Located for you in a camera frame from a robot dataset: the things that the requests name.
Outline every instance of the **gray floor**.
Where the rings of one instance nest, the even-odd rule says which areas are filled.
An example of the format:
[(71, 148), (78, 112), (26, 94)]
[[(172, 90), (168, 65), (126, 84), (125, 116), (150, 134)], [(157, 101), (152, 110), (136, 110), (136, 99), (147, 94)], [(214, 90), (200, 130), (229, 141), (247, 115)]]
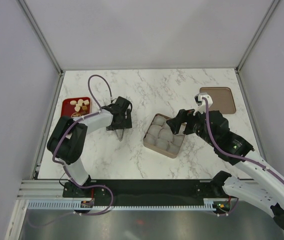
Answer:
[[(35, 225), (63, 213), (28, 211)], [(40, 229), (24, 224), (22, 233), (25, 240), (284, 240), (284, 231), (272, 218), (245, 202), (228, 217), (198, 211), (111, 211), (69, 215)]]

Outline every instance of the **red tray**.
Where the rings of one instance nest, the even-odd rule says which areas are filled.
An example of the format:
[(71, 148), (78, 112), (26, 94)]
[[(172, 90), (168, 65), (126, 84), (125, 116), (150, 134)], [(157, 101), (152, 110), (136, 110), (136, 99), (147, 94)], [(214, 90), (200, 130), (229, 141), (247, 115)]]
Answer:
[(90, 112), (91, 99), (87, 96), (67, 98), (62, 103), (61, 116), (69, 116), (75, 118), (87, 115)]

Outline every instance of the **white wall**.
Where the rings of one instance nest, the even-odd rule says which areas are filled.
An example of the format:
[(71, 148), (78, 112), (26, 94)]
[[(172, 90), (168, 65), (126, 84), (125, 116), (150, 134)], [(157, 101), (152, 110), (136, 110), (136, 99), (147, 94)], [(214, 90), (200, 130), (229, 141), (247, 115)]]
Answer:
[(284, 1), (241, 72), (267, 160), (284, 175)]
[(63, 69), (236, 67), (272, 0), (26, 0)]
[(15, 0), (0, 0), (0, 240), (32, 161), (58, 80)]

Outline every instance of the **marble table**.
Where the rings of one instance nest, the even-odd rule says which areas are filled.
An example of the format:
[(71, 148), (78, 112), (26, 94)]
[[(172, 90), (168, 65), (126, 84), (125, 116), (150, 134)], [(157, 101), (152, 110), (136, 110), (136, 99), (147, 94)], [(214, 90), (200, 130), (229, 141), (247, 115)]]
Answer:
[[(221, 170), (242, 179), (251, 178), (219, 159), (213, 148), (195, 134), (186, 136), (175, 159), (144, 147), (142, 142), (155, 114), (174, 117), (180, 109), (195, 108), (194, 96), (201, 87), (229, 87), (236, 113), (224, 116), (231, 131), (244, 137), (258, 150), (234, 69), (67, 71), (50, 135), (60, 118), (64, 99), (91, 97), (88, 78), (92, 74), (108, 80), (114, 97), (127, 97), (133, 104), (132, 129), (124, 131), (122, 141), (105, 128), (87, 135), (81, 159), (93, 179), (211, 179)], [(108, 88), (101, 79), (93, 78), (91, 86), (102, 105), (110, 104)], [(92, 112), (97, 109), (92, 101)], [(52, 154), (45, 149), (38, 178), (59, 179), (63, 173), (61, 166), (52, 162)]]

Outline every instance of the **brown tray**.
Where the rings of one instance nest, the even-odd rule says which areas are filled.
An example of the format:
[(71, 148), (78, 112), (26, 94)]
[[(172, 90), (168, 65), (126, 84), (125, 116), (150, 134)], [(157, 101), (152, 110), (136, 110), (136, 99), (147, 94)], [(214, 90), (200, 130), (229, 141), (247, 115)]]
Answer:
[(169, 158), (171, 158), (171, 159), (175, 159), (175, 158), (178, 156), (178, 154), (179, 154), (179, 152), (180, 152), (180, 150), (181, 150), (181, 146), (183, 145), (183, 141), (184, 141), (184, 139), (185, 139), (185, 137), (186, 137), (185, 135), (184, 135), (182, 144), (181, 144), (181, 146), (180, 146), (180, 149), (178, 150), (178, 153), (171, 153), (171, 152), (168, 152), (168, 151), (166, 151), (166, 150), (163, 150), (163, 149), (161, 149), (161, 148), (158, 148), (157, 146), (152, 145), (152, 144), (150, 144), (150, 143), (144, 141), (144, 139), (146, 138), (146, 135), (147, 135), (147, 133), (148, 133), (148, 131), (149, 131), (149, 128), (151, 127), (151, 125), (152, 125), (152, 123), (153, 123), (154, 118), (155, 118), (156, 116), (158, 116), (158, 115), (159, 115), (159, 116), (162, 116), (162, 117), (164, 117), (164, 118), (166, 118), (166, 119), (171, 119), (171, 117), (165, 116), (165, 115), (160, 114), (160, 113), (155, 114), (155, 116), (153, 117), (153, 119), (152, 119), (152, 121), (151, 121), (150, 126), (148, 126), (148, 129), (147, 129), (147, 131), (146, 131), (146, 133), (145, 133), (145, 135), (144, 135), (144, 137), (143, 137), (143, 145), (144, 145), (144, 147), (146, 147), (146, 148), (148, 148), (148, 149), (151, 149), (151, 150), (153, 150), (153, 151), (155, 151), (155, 152), (157, 152), (157, 153), (159, 153), (159, 154), (162, 154), (162, 155), (164, 155), (164, 156), (167, 156), (167, 157), (169, 157)]
[(232, 91), (228, 87), (201, 87), (200, 93), (207, 93), (211, 96), (213, 104), (210, 111), (219, 110), (222, 114), (235, 114), (236, 104)]

